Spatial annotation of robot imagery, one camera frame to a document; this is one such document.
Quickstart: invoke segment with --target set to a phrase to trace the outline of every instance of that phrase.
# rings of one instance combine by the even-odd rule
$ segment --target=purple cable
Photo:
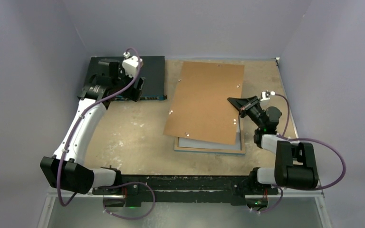
[[[130,47],[128,48],[125,52],[129,52],[130,50],[134,51],[136,56],[138,57],[138,61],[140,61],[141,57],[139,56],[138,52],[136,51],[135,48],[133,47]],[[59,200],[59,203],[61,204],[62,207],[66,207],[70,202],[71,200],[74,198],[74,196],[76,195],[76,192],[71,196],[71,198],[68,200],[68,202],[64,203],[63,199],[62,199],[62,194],[61,194],[61,173],[62,173],[62,165],[64,164],[64,160],[65,160],[65,156],[66,156],[66,153],[68,151],[68,148],[69,148],[69,143],[70,141],[72,140],[75,132],[76,132],[76,129],[77,127],[79,126],[80,122],[82,121],[82,119],[85,117],[86,113],[91,109],[93,108],[94,106],[98,105],[99,103],[102,103],[104,101],[107,101],[109,99],[112,99],[118,95],[120,95],[121,93],[123,93],[125,90],[127,90],[129,87],[131,87],[136,79],[138,78],[139,76],[139,72],[141,71],[141,63],[139,62],[138,64],[138,69],[136,71],[136,76],[132,79],[132,81],[126,85],[124,88],[122,88],[120,91],[117,91],[116,93],[114,94],[111,94],[107,97],[104,97],[96,102],[94,102],[93,104],[91,104],[89,107],[87,107],[83,112],[82,114],[80,115],[80,117],[76,120],[75,122],[75,125],[73,125],[70,133],[69,133],[69,136],[67,138],[67,140],[65,141],[65,146],[64,146],[64,151],[62,152],[62,156],[61,156],[61,159],[59,160],[59,165],[58,165],[58,173],[57,173],[57,194],[58,194],[58,200]]]
[[[332,146],[328,145],[327,143],[317,140],[317,139],[310,139],[310,138],[296,138],[296,139],[288,139],[286,137],[283,137],[282,135],[278,135],[279,138],[285,139],[285,140],[289,140],[289,141],[310,141],[310,142],[314,142],[314,143],[318,143],[321,144],[327,148],[329,148],[330,150],[332,150],[337,156],[338,158],[341,160],[342,163],[342,172],[341,175],[332,183],[326,185],[326,186],[321,186],[321,187],[317,187],[315,189],[298,189],[298,190],[305,190],[305,191],[314,191],[314,190],[323,190],[323,189],[327,189],[330,188],[336,184],[338,184],[345,176],[346,173],[346,163],[344,158],[342,157],[342,155]]]
[[[289,117],[290,117],[290,107],[289,107],[289,101],[288,101],[288,99],[287,99],[284,95],[280,95],[280,94],[276,94],[276,93],[275,93],[275,96],[280,96],[280,97],[282,97],[283,99],[285,99],[286,104],[288,105],[288,117],[286,118],[286,125],[285,125],[285,129],[283,130],[283,133],[282,133],[282,136],[285,136],[285,134],[286,134],[286,130],[288,129],[288,125],[289,125]]]
[[[103,208],[104,208],[104,211],[109,214],[109,215],[112,215],[112,216],[115,216],[115,217],[118,217],[120,219],[126,219],[126,220],[138,220],[138,219],[142,219],[146,216],[148,216],[150,214],[150,212],[152,212],[152,210],[154,209],[154,206],[156,204],[156,200],[155,200],[155,197],[154,197],[154,191],[152,188],[149,187],[149,185],[143,183],[143,182],[129,182],[129,183],[126,183],[126,184],[121,184],[121,185],[117,185],[117,186],[111,186],[111,187],[106,187],[107,189],[118,189],[118,188],[121,188],[121,187],[124,187],[124,186],[128,186],[128,185],[133,185],[133,184],[141,184],[141,185],[144,185],[145,187],[147,187],[151,194],[152,194],[152,197],[153,197],[153,203],[152,203],[152,206],[150,207],[150,209],[148,210],[147,213],[145,213],[144,215],[141,215],[141,216],[138,216],[138,217],[125,217],[125,216],[122,216],[122,215],[117,215],[117,214],[114,214],[113,212],[110,212],[109,210],[107,210],[105,204],[104,204],[104,199],[103,199]]]
[[[278,201],[276,201],[276,203],[274,203],[274,205],[268,207],[267,209],[265,209],[263,211],[257,211],[257,213],[263,214],[263,213],[269,212],[269,211],[273,210],[276,206],[278,206],[278,204],[282,201],[282,199],[283,199],[283,190],[282,190],[281,187],[276,187],[276,188],[280,190],[280,197],[279,197]]]

